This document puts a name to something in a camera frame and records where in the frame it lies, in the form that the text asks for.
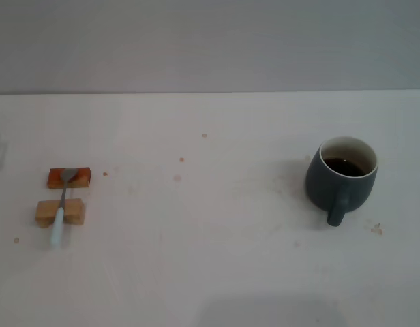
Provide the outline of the grey ceramic cup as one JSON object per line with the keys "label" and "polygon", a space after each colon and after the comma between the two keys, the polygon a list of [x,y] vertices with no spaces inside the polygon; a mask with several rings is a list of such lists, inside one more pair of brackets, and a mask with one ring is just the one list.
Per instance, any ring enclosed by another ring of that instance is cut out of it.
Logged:
{"label": "grey ceramic cup", "polygon": [[[367,174],[347,177],[328,168],[324,159],[340,157],[360,164]],[[305,177],[310,201],[327,212],[327,223],[338,227],[346,213],[361,207],[371,194],[378,172],[378,158],[373,148],[350,136],[331,138],[315,153]]]}

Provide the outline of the blue handled metal spoon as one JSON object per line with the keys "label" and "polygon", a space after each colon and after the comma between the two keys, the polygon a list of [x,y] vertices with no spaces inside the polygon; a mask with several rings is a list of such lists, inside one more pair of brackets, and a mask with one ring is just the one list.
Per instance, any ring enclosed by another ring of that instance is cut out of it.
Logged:
{"label": "blue handled metal spoon", "polygon": [[68,188],[69,181],[73,179],[78,173],[77,168],[66,168],[61,172],[61,180],[63,181],[63,190],[61,193],[61,199],[59,201],[59,207],[57,209],[55,220],[52,225],[52,233],[50,237],[50,244],[52,247],[58,247],[61,244],[61,238],[63,235],[63,219],[65,213],[65,196]]}

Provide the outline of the reddish stained wooden block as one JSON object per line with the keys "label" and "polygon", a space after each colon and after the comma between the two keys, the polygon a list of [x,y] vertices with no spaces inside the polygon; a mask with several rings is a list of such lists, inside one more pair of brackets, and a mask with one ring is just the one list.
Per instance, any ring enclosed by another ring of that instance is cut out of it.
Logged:
{"label": "reddish stained wooden block", "polygon": [[[51,168],[46,186],[49,189],[61,189],[64,182],[61,179],[61,173],[65,168]],[[68,182],[68,188],[87,188],[90,186],[91,170],[89,167],[77,168],[78,172]]]}

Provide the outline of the dark coffee liquid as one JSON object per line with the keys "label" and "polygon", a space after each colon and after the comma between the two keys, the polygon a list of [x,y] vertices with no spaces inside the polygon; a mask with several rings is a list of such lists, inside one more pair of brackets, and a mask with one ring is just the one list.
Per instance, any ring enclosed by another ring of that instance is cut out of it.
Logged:
{"label": "dark coffee liquid", "polygon": [[361,177],[367,174],[359,163],[355,163],[349,159],[332,157],[324,159],[324,163],[332,171],[343,176]]}

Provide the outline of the light wooden block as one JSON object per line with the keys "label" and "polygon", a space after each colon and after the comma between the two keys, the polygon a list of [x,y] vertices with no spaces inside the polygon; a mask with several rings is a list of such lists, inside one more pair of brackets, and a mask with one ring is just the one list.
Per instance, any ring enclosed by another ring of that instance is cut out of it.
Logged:
{"label": "light wooden block", "polygon": [[[35,220],[41,228],[47,228],[55,221],[59,207],[58,200],[39,201],[36,208]],[[85,222],[85,204],[81,198],[65,200],[63,222],[69,225],[83,225]]]}

